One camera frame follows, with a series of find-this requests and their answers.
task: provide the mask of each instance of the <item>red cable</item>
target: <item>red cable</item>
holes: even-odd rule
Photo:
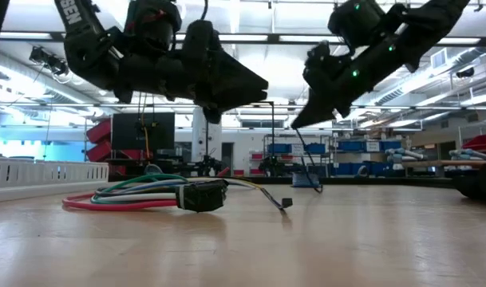
[[[225,167],[225,169],[222,170],[222,171],[220,171],[219,174],[217,174],[216,176],[217,177],[224,177],[227,174],[228,171],[230,171],[230,168],[229,167]]]
[[[80,199],[89,199],[95,194],[86,195],[75,195],[69,196],[62,199],[61,203],[64,206],[72,208],[80,208],[85,210],[96,210],[96,211],[129,211],[129,210],[139,210],[149,207],[164,207],[164,206],[177,206],[175,200],[156,200],[151,202],[139,202],[139,203],[128,203],[128,204],[92,204],[86,202],[78,202]]]

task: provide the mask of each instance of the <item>black connector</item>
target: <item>black connector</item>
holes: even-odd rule
[[[177,207],[196,212],[217,210],[227,198],[227,187],[224,179],[180,187],[176,191]]]

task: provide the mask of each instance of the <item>white pillar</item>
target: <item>white pillar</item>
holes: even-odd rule
[[[203,116],[202,108],[193,110],[193,133],[192,133],[192,161],[198,162],[203,156],[210,154],[213,158],[221,160],[221,125],[209,124],[209,135],[207,137],[208,151],[205,150],[206,144],[206,120]]]

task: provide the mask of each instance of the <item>computer monitor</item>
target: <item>computer monitor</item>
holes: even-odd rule
[[[145,150],[145,133],[141,121],[147,127],[148,148],[173,149],[175,141],[176,115],[174,112],[120,113],[112,118],[113,150]]]

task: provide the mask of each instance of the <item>white barrier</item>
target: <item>white barrier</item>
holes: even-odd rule
[[[85,191],[106,185],[107,163],[0,158],[0,201]]]

